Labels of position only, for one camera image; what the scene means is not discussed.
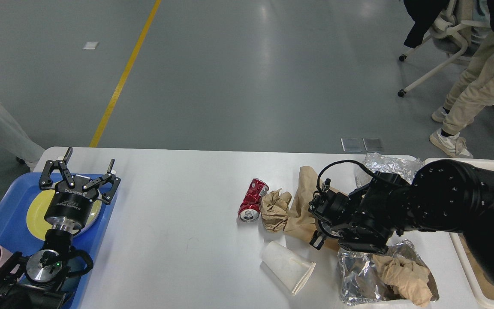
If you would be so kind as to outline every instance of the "black cable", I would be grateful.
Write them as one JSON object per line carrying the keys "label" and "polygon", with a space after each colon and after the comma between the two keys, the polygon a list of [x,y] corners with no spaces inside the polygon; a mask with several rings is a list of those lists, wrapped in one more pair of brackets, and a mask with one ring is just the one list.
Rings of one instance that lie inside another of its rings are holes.
{"label": "black cable", "polygon": [[363,172],[366,172],[369,176],[371,176],[373,178],[376,178],[376,179],[380,180],[381,182],[386,182],[387,184],[390,184],[390,185],[396,186],[396,187],[402,187],[403,186],[403,185],[400,185],[400,184],[395,184],[393,182],[390,182],[390,181],[388,181],[388,180],[386,180],[384,178],[381,178],[380,176],[377,176],[377,174],[375,174],[374,172],[372,172],[371,170],[369,170],[361,162],[358,162],[356,160],[340,160],[340,161],[333,162],[333,163],[329,164],[328,166],[325,166],[325,168],[323,168],[323,170],[321,170],[321,172],[317,176],[316,188],[317,188],[317,190],[319,191],[320,194],[323,194],[323,192],[321,191],[321,188],[319,186],[319,182],[321,181],[321,176],[323,175],[323,173],[327,169],[329,169],[331,166],[335,166],[337,164],[357,164],[357,166],[361,167],[361,169],[363,170]]}

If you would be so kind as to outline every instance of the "white pants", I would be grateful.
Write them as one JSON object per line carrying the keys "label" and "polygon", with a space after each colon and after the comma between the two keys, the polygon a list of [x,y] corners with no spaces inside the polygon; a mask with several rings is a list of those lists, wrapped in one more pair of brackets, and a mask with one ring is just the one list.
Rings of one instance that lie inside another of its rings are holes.
{"label": "white pants", "polygon": [[0,145],[24,161],[37,162],[43,151],[32,142],[22,127],[14,120],[0,102]]}

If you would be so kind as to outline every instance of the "beige pants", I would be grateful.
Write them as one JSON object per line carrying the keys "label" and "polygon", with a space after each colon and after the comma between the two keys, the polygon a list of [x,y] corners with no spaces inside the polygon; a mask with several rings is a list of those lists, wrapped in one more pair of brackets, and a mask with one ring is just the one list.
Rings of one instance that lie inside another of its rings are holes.
{"label": "beige pants", "polygon": [[484,107],[494,105],[494,33],[489,33],[445,99],[443,131],[455,135]]}

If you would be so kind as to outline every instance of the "gray floor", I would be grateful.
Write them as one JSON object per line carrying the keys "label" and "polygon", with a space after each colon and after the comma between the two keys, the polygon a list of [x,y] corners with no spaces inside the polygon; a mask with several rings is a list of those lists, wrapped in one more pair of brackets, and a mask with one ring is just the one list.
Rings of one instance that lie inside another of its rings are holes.
{"label": "gray floor", "polygon": [[[35,142],[89,145],[153,4],[0,1],[0,100]],[[396,0],[162,0],[99,147],[343,153],[341,137],[378,137],[444,157],[430,114],[463,67],[398,98],[446,58],[428,44],[400,63],[411,26]],[[494,159],[494,107],[462,135]],[[0,147],[0,200],[24,172]]]}

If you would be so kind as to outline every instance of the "aluminum foil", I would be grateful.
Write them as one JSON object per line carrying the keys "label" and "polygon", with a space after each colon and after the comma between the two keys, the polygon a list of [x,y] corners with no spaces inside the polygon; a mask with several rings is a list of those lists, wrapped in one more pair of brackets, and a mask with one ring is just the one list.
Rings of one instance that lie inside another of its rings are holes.
{"label": "aluminum foil", "polygon": [[[396,245],[389,246],[385,254],[393,258],[404,257],[417,262],[421,266],[428,266],[414,250],[413,243],[404,240]],[[340,249],[337,265],[339,296],[343,303],[353,306],[361,303],[376,303],[379,301],[404,299],[394,294],[392,287],[384,284],[378,277],[377,269],[372,261],[373,254],[353,252]],[[432,292],[431,301],[439,299],[436,280],[430,272],[428,288]]]}
{"label": "aluminum foil", "polygon": [[[367,153],[363,164],[373,172],[396,173],[409,183],[413,182],[415,174],[417,174],[417,171],[423,166],[420,159],[410,161],[390,158],[382,156],[378,152]],[[370,181],[371,176],[363,172],[361,168],[355,169],[355,185],[357,185],[358,188],[368,184]]]}

